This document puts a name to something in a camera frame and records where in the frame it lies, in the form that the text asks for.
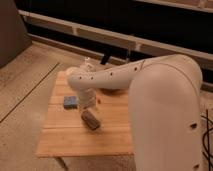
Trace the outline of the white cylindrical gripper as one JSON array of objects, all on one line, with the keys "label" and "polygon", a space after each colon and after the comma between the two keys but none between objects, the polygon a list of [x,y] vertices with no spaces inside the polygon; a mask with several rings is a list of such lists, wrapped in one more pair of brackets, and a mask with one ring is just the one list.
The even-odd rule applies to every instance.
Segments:
[{"label": "white cylindrical gripper", "polygon": [[83,113],[83,108],[89,108],[94,106],[94,110],[99,110],[98,104],[96,103],[96,93],[94,89],[79,90],[77,92],[77,96],[78,104],[81,107],[79,108],[79,115]]}]

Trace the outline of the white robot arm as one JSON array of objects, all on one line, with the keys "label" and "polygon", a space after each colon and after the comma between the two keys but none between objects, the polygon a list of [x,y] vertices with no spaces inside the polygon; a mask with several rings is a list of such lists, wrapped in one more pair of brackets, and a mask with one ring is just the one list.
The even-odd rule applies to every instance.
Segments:
[{"label": "white robot arm", "polygon": [[106,70],[67,70],[80,97],[89,88],[126,89],[137,171],[203,171],[202,72],[192,58],[168,55]]}]

